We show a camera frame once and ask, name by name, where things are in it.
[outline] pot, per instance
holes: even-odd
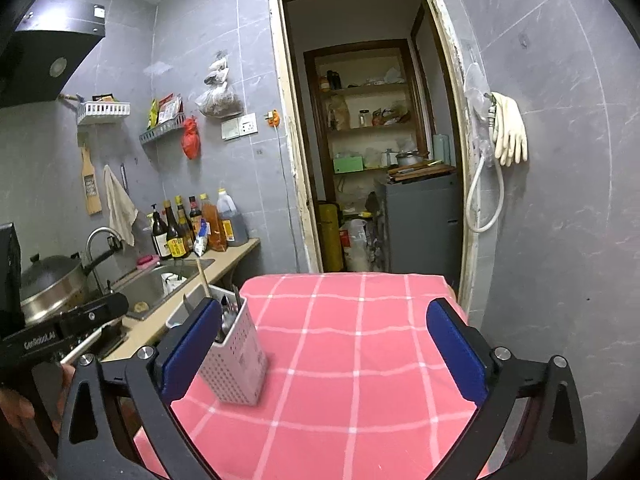
[[[86,277],[113,253],[101,254],[86,267],[78,253],[42,260],[34,254],[29,258],[31,267],[20,276],[20,307],[27,326],[83,304],[88,291]]]
[[[420,153],[415,150],[413,152],[401,152],[396,156],[398,160],[398,166],[410,166],[412,164],[418,164],[418,162],[424,161],[424,159],[420,156]]]

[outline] green box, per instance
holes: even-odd
[[[342,158],[334,158],[334,173],[353,173],[354,171],[362,171],[361,156],[344,156]]]

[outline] wall-mounted basket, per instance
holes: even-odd
[[[78,107],[78,125],[117,123],[131,113],[131,103],[87,101]]]
[[[164,123],[154,126],[150,130],[140,135],[140,144],[146,144],[152,140],[162,137],[164,134],[172,132],[182,127],[184,123],[184,113],[177,114],[173,119],[169,119]]]

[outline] screw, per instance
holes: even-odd
[[[78,364],[80,366],[87,366],[87,365],[90,365],[93,360],[94,360],[93,354],[84,354],[80,356],[80,359],[78,360]]]
[[[566,359],[562,356],[557,355],[556,357],[554,357],[554,364],[558,368],[566,368]]]
[[[154,348],[152,346],[143,346],[138,350],[139,359],[149,359],[154,354]]]
[[[504,346],[498,346],[498,348],[494,350],[494,354],[500,361],[508,361],[511,359],[510,350]]]

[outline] white rubber glove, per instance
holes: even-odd
[[[495,101],[495,126],[493,141],[494,156],[501,166],[510,166],[515,160],[518,164],[528,157],[527,133],[522,122],[520,109],[516,101],[510,97],[492,92]]]

